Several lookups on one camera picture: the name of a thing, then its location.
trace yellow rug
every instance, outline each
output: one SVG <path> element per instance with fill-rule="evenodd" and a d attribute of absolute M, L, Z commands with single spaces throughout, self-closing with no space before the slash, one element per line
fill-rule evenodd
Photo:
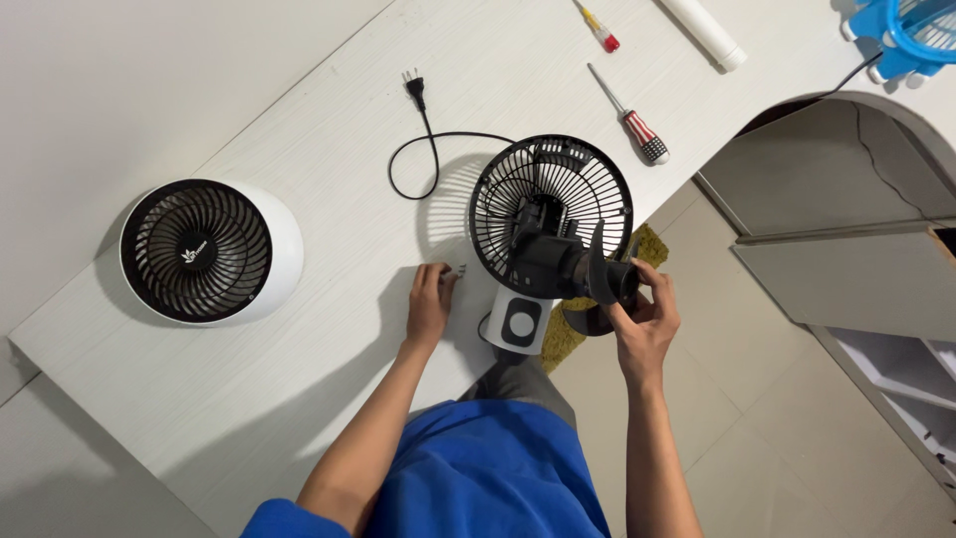
<path fill-rule="evenodd" d="M 641 236 L 641 249 L 638 251 L 638 258 L 650 263 L 654 268 L 658 268 L 667 261 L 667 246 L 663 244 L 661 238 L 651 230 L 647 224 L 641 226 L 631 234 L 631 242 L 636 236 Z M 551 373 L 561 364 L 575 347 L 581 345 L 587 337 L 575 331 L 564 321 L 564 315 L 561 310 L 585 310 L 594 306 L 594 300 L 586 297 L 562 301 L 561 304 L 551 311 L 551 319 L 548 320 L 548 329 L 544 333 L 544 343 L 541 347 L 541 366 L 544 371 Z"/>

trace shelf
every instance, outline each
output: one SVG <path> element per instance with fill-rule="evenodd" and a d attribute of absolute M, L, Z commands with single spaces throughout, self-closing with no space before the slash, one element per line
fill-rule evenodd
<path fill-rule="evenodd" d="M 830 331 L 882 391 L 956 412 L 956 377 L 940 359 L 949 357 L 952 347 L 940 346 L 943 351 L 934 353 L 919 338 L 841 328 Z"/>
<path fill-rule="evenodd" d="M 952 377 L 953 380 L 956 381 L 956 343 L 926 339 L 923 339 L 923 343 L 926 345 L 926 348 L 929 349 L 929 352 L 936 357 L 940 365 L 943 366 L 943 369 L 946 370 L 949 377 Z"/>
<path fill-rule="evenodd" d="M 956 411 L 898 394 L 884 394 L 883 397 L 923 442 L 926 450 L 943 454 L 950 465 L 956 463 Z"/>

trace black fan grille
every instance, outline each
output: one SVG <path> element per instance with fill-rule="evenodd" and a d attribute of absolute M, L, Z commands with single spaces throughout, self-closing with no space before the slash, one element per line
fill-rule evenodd
<path fill-rule="evenodd" d="M 201 269 L 184 266 L 186 235 L 213 243 L 214 257 Z M 261 291 L 272 264 L 262 214 L 241 192 L 205 179 L 177 181 L 143 198 L 123 227 L 119 248 L 123 272 L 140 299 L 188 323 L 242 310 Z"/>
<path fill-rule="evenodd" d="M 469 204 L 471 241 L 498 281 L 520 292 L 509 265 L 509 245 L 521 201 L 549 194 L 564 204 L 564 227 L 577 221 L 585 247 L 604 219 L 602 249 L 621 258 L 630 238 L 631 193 L 618 167 L 601 150 L 574 137 L 545 135 L 499 153 L 478 179 Z"/>

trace brand logo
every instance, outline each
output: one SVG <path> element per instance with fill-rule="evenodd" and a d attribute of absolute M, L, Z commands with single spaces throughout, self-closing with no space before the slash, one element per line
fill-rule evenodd
<path fill-rule="evenodd" d="M 206 241 L 203 241 L 203 244 L 199 245 L 199 248 L 196 250 L 185 249 L 185 254 L 180 254 L 180 256 L 185 258 L 186 263 L 192 263 L 193 260 L 196 259 L 196 256 L 203 252 L 204 248 L 206 248 Z"/>

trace tiled floor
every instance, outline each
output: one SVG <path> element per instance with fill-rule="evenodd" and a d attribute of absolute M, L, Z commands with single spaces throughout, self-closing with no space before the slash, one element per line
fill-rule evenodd
<path fill-rule="evenodd" d="M 708 538 L 943 538 L 956 506 L 833 359 L 792 325 L 728 247 L 692 182 L 650 219 L 670 247 L 683 324 L 664 392 Z M 575 407 L 613 536 L 623 536 L 627 395 L 614 336 L 552 374 Z"/>

